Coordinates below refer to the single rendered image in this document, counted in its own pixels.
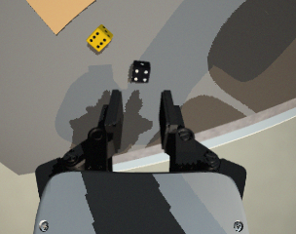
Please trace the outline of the orange flat mat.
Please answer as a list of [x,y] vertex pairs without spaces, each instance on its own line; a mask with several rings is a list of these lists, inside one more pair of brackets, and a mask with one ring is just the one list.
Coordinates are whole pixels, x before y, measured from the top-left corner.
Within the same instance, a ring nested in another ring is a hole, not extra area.
[[26,0],[48,27],[58,34],[94,0]]

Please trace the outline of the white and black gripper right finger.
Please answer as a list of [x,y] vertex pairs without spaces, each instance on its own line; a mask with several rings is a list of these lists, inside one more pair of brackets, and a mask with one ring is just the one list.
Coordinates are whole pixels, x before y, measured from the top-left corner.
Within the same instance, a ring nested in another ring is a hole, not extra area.
[[180,106],[174,105],[171,91],[161,93],[159,112],[162,150],[169,156],[169,171],[215,171],[230,176],[242,199],[246,181],[243,166],[220,159],[217,154],[195,140],[193,131],[185,128]]

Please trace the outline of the black die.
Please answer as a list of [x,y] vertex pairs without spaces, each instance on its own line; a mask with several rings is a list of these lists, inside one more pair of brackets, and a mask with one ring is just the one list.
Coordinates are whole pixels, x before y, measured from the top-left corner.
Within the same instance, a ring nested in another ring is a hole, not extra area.
[[135,60],[132,69],[132,82],[148,83],[150,76],[150,62]]

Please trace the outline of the yellow die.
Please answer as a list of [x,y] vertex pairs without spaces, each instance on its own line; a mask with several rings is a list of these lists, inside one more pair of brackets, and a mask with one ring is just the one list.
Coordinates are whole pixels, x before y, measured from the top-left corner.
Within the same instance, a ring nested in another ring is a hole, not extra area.
[[88,37],[87,42],[98,52],[111,41],[113,34],[102,24]]

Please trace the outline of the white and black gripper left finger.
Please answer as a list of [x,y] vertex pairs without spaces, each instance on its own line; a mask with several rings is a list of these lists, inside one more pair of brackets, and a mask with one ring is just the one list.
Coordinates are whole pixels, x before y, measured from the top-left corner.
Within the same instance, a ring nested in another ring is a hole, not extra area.
[[113,172],[113,158],[121,148],[124,110],[122,92],[112,90],[109,105],[103,105],[98,125],[88,138],[58,157],[37,167],[35,171],[39,198],[51,176],[63,171],[85,170]]

